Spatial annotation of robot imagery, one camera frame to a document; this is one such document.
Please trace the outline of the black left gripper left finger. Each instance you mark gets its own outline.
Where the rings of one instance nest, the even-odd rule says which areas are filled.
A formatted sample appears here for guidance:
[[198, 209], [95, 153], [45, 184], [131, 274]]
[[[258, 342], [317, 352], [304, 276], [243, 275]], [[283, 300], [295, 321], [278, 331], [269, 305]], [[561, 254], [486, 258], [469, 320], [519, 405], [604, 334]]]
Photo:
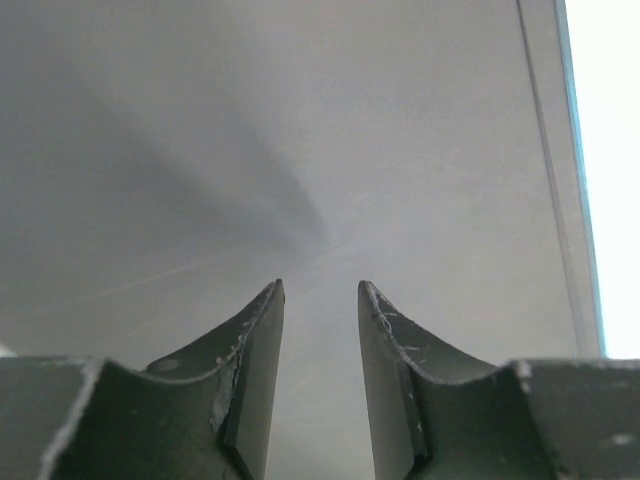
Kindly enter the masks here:
[[5, 479], [261, 479], [284, 324], [281, 280], [134, 370], [108, 358], [1, 361]]

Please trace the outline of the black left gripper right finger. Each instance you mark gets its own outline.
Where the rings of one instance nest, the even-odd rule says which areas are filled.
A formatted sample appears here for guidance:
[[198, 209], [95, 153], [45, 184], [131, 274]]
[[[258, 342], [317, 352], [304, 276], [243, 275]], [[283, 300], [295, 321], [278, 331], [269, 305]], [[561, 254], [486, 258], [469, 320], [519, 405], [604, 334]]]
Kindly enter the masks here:
[[635, 360], [481, 361], [371, 282], [358, 327], [379, 479], [635, 479]]

